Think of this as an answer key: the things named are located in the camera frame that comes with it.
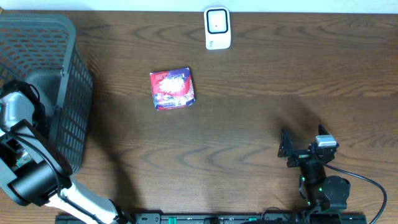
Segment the gray plastic basket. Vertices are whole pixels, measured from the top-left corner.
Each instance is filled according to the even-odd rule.
[[[27,80],[37,72],[59,75],[58,92],[50,94],[58,97],[54,100],[49,140],[68,159],[74,172],[83,160],[93,94],[93,82],[75,39],[75,26],[64,16],[0,15],[0,85],[14,78]]]

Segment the pink and purple box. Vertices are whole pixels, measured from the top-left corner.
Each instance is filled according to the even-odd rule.
[[[187,107],[195,102],[189,68],[151,73],[150,82],[157,110]]]

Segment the robotic arm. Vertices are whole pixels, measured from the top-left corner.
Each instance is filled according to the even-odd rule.
[[[334,137],[319,125],[319,135],[308,149],[295,150],[286,130],[278,157],[287,157],[287,167],[300,167],[299,190],[308,207],[284,213],[268,209],[256,215],[162,215],[122,211],[112,201],[99,197],[73,178],[72,168],[48,140],[44,105],[32,91],[34,86],[12,81],[0,95],[0,187],[19,205],[56,207],[74,217],[57,217],[56,223],[140,224],[270,224],[270,223],[346,223],[366,224],[364,215],[345,215],[351,187],[348,180],[326,176],[324,167],[366,180],[378,186],[384,195],[383,205],[371,221],[381,215],[387,202],[386,191],[378,183],[328,165],[339,147]]]

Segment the plastic crate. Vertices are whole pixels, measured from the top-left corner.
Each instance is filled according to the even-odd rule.
[[[59,75],[49,140],[76,172],[83,161],[93,81],[75,45],[76,29],[64,16],[0,15],[0,85],[36,73]]]

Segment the white wall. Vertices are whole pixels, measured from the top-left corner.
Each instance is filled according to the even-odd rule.
[[[224,5],[232,12],[398,13],[398,0],[3,0],[3,9],[204,11]]]

